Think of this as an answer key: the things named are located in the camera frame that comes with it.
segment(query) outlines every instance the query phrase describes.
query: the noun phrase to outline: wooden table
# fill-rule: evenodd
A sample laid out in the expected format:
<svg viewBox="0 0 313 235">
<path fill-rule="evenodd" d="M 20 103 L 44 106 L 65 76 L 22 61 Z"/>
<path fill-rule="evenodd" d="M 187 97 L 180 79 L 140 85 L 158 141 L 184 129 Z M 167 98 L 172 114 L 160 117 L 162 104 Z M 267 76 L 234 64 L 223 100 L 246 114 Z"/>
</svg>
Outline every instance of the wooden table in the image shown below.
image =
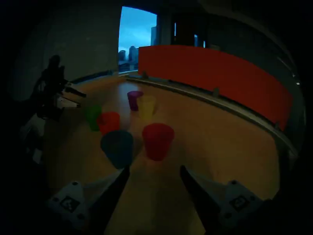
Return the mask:
<svg viewBox="0 0 313 235">
<path fill-rule="evenodd" d="M 279 188 L 278 155 L 273 138 L 240 117 L 215 106 L 123 78 L 98 79 L 80 85 L 87 93 L 82 107 L 102 105 L 116 111 L 121 128 L 134 137 L 131 175 L 105 234 L 204 234 L 204 228 L 180 179 L 179 167 L 221 183 L 236 179 L 262 199 Z M 175 130 L 166 159 L 146 158 L 141 132 L 145 125 L 131 112 L 127 92 L 142 90 L 156 97 L 149 123 Z M 67 109 L 59 123 L 47 121 L 43 159 L 53 192 L 73 180 L 82 184 L 103 178 L 116 169 L 100 149 L 100 132 L 92 132 L 82 109 Z"/>
</svg>

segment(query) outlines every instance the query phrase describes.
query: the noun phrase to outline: orange panel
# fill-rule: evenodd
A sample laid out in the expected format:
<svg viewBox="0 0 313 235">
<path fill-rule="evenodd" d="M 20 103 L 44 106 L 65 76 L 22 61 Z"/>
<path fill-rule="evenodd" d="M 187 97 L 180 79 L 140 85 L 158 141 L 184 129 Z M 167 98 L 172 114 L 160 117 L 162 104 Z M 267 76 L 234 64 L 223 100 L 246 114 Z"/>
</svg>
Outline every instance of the orange panel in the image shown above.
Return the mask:
<svg viewBox="0 0 313 235">
<path fill-rule="evenodd" d="M 139 74 L 219 93 L 254 110 L 284 130 L 292 96 L 272 75 L 236 56 L 182 45 L 139 48 Z"/>
</svg>

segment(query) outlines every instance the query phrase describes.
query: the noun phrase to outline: red cup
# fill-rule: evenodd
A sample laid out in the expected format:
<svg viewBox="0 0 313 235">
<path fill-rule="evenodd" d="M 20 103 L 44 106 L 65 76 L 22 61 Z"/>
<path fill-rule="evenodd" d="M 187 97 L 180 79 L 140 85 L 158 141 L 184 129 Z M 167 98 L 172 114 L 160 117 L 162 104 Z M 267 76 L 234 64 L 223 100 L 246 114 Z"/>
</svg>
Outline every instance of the red cup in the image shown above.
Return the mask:
<svg viewBox="0 0 313 235">
<path fill-rule="evenodd" d="M 102 135 L 120 129 L 120 115 L 116 112 L 106 112 L 97 118 L 97 124 Z"/>
<path fill-rule="evenodd" d="M 153 123 L 142 131 L 147 157 L 154 161 L 163 160 L 174 139 L 174 130 L 163 123 Z"/>
</svg>

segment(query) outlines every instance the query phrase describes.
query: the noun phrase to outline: city building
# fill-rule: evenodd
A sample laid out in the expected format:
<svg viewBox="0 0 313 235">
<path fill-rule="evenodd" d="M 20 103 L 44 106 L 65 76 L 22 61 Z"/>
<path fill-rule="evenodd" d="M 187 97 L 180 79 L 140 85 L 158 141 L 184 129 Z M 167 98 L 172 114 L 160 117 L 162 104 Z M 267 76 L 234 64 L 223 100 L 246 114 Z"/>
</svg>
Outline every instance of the city building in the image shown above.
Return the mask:
<svg viewBox="0 0 313 235">
<path fill-rule="evenodd" d="M 134 60 L 135 53 L 136 53 L 136 48 L 134 46 L 131 46 L 130 47 L 130 52 L 129 52 L 129 55 L 128 55 L 128 60 L 129 61 L 133 61 Z"/>
<path fill-rule="evenodd" d="M 157 27 L 154 26 L 151 28 L 151 46 L 157 44 L 156 39 L 157 39 Z"/>
<path fill-rule="evenodd" d="M 125 50 L 121 50 L 119 52 L 119 61 L 124 61 L 126 59 L 126 51 Z"/>
</svg>

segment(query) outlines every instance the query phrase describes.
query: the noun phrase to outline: window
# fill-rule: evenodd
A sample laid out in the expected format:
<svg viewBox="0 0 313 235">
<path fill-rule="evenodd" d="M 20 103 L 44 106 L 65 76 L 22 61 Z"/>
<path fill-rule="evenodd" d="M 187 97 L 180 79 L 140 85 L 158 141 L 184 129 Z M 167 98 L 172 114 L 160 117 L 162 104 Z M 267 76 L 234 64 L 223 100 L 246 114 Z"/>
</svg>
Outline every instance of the window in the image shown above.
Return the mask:
<svg viewBox="0 0 313 235">
<path fill-rule="evenodd" d="M 137 70 L 139 47 L 156 43 L 157 15 L 123 7 L 119 31 L 119 72 Z"/>
<path fill-rule="evenodd" d="M 198 35 L 194 35 L 194 46 L 197 47 L 198 46 Z"/>
</svg>

